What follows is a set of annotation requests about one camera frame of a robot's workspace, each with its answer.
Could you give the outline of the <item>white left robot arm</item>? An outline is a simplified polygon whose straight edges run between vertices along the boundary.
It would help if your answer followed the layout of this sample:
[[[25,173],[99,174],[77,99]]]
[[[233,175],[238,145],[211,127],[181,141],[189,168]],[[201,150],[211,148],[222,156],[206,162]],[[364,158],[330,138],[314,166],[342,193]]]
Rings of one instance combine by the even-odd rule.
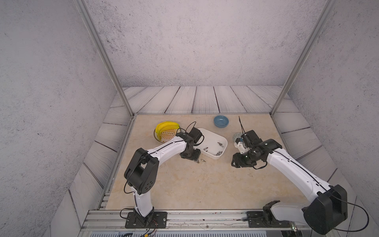
[[[177,154],[183,159],[197,162],[201,151],[195,148],[192,140],[186,142],[175,137],[156,148],[140,148],[134,153],[124,177],[134,195],[134,210],[141,217],[145,218],[154,211],[150,190],[156,182],[159,166]]]

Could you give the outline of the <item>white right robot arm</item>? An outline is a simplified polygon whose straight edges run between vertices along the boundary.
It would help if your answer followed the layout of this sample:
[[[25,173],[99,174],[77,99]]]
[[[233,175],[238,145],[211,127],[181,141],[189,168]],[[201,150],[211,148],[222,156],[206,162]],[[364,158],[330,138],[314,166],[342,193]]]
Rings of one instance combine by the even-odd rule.
[[[318,178],[282,148],[256,148],[244,154],[235,153],[231,165],[235,168],[254,167],[257,161],[279,170],[309,201],[308,205],[285,204],[278,200],[266,204],[263,217],[268,225],[283,221],[304,223],[316,233],[325,235],[347,219],[346,190]]]

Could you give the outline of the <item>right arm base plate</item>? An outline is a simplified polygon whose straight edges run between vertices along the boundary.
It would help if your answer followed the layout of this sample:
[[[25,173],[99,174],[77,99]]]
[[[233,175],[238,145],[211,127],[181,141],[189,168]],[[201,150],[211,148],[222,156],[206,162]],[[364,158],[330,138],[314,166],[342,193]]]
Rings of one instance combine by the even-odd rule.
[[[288,221],[276,220],[271,214],[264,211],[248,211],[244,221],[248,222],[249,228],[290,228]]]

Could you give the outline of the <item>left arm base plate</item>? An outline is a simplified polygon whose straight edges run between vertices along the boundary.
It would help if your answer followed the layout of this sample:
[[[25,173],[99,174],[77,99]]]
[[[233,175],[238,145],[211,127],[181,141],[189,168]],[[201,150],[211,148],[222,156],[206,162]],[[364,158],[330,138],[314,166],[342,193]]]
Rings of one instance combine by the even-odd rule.
[[[146,217],[136,211],[129,212],[126,217],[126,229],[165,229],[167,225],[167,212],[152,210]]]

